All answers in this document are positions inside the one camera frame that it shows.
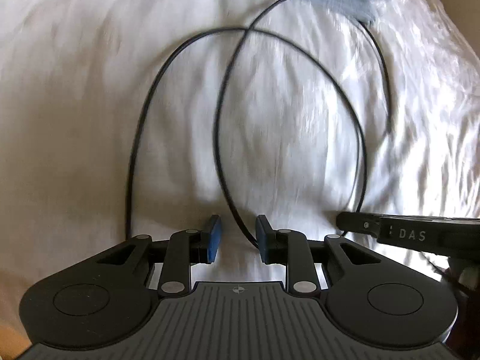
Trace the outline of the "white floral bedspread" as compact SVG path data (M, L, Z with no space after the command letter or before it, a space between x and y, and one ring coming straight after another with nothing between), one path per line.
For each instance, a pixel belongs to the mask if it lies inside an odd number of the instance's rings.
M185 38L247 24L274 0L1 0L1 322L40 279L121 242L137 118L163 61ZM479 59L439 0L391 0L373 34L393 86L348 20L303 0L260 23L315 55L359 116L368 147L364 209L479 215ZM224 225L199 281L278 281L225 204L212 120L236 34L190 46L157 89L138 155L134 229L157 239ZM258 214L310 238L354 203L356 135L333 86L288 46L253 35L221 116L228 186Z

